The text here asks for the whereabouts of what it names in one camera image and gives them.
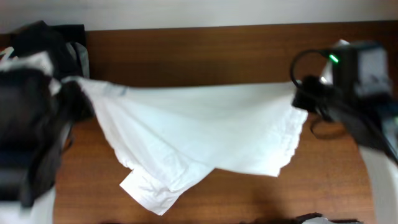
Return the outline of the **white t-shirt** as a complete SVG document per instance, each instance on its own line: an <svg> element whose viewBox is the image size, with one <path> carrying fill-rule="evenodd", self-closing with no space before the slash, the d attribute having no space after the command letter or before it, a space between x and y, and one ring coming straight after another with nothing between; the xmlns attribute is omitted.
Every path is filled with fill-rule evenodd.
<svg viewBox="0 0 398 224"><path fill-rule="evenodd" d="M163 215L212 170L276 177L299 144L307 112L291 83L133 88L77 80L118 161L121 187Z"/></svg>

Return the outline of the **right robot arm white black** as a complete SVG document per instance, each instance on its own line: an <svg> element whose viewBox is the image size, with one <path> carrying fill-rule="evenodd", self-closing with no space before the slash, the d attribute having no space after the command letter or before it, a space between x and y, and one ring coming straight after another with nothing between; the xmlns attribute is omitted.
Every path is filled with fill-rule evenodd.
<svg viewBox="0 0 398 224"><path fill-rule="evenodd" d="M308 54L327 59L326 71L298 80L296 64ZM289 75L296 87L292 106L343 125L365 163L377 222L397 223L397 98L385 48L367 40L304 50Z"/></svg>

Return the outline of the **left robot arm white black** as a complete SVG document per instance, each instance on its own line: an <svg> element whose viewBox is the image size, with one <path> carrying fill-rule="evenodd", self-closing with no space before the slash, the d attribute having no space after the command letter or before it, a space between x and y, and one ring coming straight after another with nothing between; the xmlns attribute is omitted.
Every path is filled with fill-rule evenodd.
<svg viewBox="0 0 398 224"><path fill-rule="evenodd" d="M52 223L55 181L72 127L94 115L75 81L1 72L1 223Z"/></svg>

